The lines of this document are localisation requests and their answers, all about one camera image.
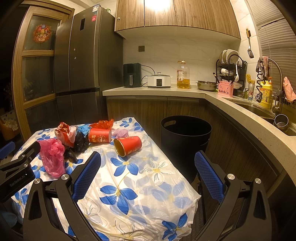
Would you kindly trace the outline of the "stainless steel bowl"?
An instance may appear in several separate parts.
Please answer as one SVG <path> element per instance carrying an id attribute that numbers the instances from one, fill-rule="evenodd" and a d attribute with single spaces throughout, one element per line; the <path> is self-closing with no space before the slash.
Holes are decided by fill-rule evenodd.
<path id="1" fill-rule="evenodd" d="M 199 90 L 215 91 L 217 89 L 217 84 L 215 82 L 199 80 L 196 83 Z"/>

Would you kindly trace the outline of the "chrome kitchen faucet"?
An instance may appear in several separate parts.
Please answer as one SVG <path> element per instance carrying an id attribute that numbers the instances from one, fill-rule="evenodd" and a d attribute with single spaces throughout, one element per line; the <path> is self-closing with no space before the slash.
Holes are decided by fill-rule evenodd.
<path id="1" fill-rule="evenodd" d="M 271 96 L 271 110 L 275 115 L 281 113 L 281 97 L 283 93 L 283 75 L 280 66 L 273 59 L 263 56 L 259 57 L 256 73 L 261 75 L 261 81 L 267 81 L 272 77 L 273 93 Z"/>

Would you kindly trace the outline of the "dark grey refrigerator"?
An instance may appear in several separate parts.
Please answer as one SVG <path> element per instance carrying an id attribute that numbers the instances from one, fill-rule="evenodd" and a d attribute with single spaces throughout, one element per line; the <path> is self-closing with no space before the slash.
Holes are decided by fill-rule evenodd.
<path id="1" fill-rule="evenodd" d="M 100 5 L 57 28 L 54 85 L 60 121 L 69 125 L 106 120 L 105 90 L 123 86 L 123 38 L 115 18 Z"/>

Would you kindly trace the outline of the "red patterned paper cup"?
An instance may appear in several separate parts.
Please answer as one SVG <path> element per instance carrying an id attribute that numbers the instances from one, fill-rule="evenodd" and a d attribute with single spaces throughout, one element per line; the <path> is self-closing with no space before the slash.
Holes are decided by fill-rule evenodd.
<path id="1" fill-rule="evenodd" d="M 111 130 L 101 128 L 91 128 L 88 133 L 89 142 L 91 143 L 110 143 Z"/>

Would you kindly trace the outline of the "red paper cup gold inside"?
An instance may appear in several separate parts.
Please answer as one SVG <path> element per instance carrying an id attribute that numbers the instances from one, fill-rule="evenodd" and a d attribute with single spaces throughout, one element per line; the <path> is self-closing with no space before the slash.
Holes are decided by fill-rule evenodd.
<path id="1" fill-rule="evenodd" d="M 114 147 L 117 154 L 125 157 L 142 148 L 142 141 L 138 136 L 116 138 L 114 140 Z"/>

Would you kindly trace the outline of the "pink cloth on rack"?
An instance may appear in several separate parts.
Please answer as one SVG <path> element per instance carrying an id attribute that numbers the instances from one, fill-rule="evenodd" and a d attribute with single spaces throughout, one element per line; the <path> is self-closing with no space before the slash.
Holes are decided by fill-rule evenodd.
<path id="1" fill-rule="evenodd" d="M 296 100 L 296 94 L 293 91 L 293 87 L 286 76 L 283 79 L 283 88 L 285 91 L 285 99 L 287 100 L 287 102 L 293 102 L 294 100 Z"/>

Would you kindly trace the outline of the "red white snack wrapper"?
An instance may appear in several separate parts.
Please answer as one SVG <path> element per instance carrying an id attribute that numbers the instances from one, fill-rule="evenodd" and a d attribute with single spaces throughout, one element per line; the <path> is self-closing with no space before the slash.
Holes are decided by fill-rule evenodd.
<path id="1" fill-rule="evenodd" d="M 61 122 L 55 129 L 55 136 L 59 139 L 63 145 L 67 147 L 74 147 L 78 126 L 70 126 L 64 122 Z"/>

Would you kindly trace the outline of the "cooking oil bottle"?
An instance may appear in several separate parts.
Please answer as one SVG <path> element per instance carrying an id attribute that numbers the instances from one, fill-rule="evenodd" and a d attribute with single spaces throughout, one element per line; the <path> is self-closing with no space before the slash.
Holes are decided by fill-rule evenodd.
<path id="1" fill-rule="evenodd" d="M 190 70 L 185 60 L 178 61 L 177 68 L 177 88 L 189 89 L 190 88 Z"/>

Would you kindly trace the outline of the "red plastic bag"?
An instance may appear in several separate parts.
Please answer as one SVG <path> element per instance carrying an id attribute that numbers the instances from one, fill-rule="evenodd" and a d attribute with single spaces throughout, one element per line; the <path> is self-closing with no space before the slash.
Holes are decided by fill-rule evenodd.
<path id="1" fill-rule="evenodd" d="M 89 125 L 91 128 L 100 128 L 104 130 L 110 130 L 113 127 L 114 119 L 111 120 L 99 120 L 97 123 Z"/>

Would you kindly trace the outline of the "purple disposable glove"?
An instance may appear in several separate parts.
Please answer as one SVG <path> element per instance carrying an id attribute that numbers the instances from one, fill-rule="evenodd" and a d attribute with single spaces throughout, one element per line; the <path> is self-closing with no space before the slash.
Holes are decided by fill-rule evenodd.
<path id="1" fill-rule="evenodd" d="M 114 138 L 125 138 L 128 137 L 128 130 L 124 128 L 117 128 L 115 131 L 111 134 Z"/>

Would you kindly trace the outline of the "pink plastic bag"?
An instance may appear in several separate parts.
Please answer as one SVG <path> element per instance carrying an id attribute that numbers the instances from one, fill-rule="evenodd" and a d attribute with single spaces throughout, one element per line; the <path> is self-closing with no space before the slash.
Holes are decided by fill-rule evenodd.
<path id="1" fill-rule="evenodd" d="M 56 138 L 38 141 L 40 145 L 39 155 L 46 172 L 54 178 L 59 178 L 65 174 L 65 147 Z"/>

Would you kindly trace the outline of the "white spray bottle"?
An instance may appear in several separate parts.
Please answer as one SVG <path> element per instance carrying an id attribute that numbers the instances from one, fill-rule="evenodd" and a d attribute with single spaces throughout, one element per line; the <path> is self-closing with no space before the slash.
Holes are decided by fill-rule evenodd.
<path id="1" fill-rule="evenodd" d="M 258 73 L 257 77 L 255 79 L 255 87 L 254 87 L 254 94 L 253 94 L 253 100 L 260 103 L 262 101 L 261 97 L 261 75 Z"/>

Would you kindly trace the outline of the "yellow detergent bottle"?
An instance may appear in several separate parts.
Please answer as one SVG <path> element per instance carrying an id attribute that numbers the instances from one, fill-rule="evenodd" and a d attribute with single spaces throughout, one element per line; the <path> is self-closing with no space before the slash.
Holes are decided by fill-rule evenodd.
<path id="1" fill-rule="evenodd" d="M 264 108 L 271 108 L 271 96 L 273 93 L 272 77 L 269 77 L 267 81 L 261 81 L 260 91 L 262 93 L 262 101 L 259 103 Z"/>

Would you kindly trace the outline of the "black plastic bag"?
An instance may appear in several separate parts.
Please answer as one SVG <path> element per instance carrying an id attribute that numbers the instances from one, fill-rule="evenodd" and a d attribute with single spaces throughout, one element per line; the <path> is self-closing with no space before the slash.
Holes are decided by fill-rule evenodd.
<path id="1" fill-rule="evenodd" d="M 64 159 L 69 160 L 72 163 L 77 164 L 78 159 L 76 158 L 76 154 L 80 154 L 87 150 L 89 147 L 89 138 L 88 134 L 85 135 L 82 132 L 78 132 L 75 137 L 74 147 L 66 147 L 64 152 Z"/>

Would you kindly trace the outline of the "blue disposable glove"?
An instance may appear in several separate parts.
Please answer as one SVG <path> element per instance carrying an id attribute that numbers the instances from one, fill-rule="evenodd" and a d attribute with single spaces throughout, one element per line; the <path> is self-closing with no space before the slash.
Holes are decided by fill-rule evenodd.
<path id="1" fill-rule="evenodd" d="M 85 136 L 87 136 L 90 129 L 91 127 L 89 126 L 89 124 L 81 124 L 78 125 L 77 132 L 82 132 Z"/>

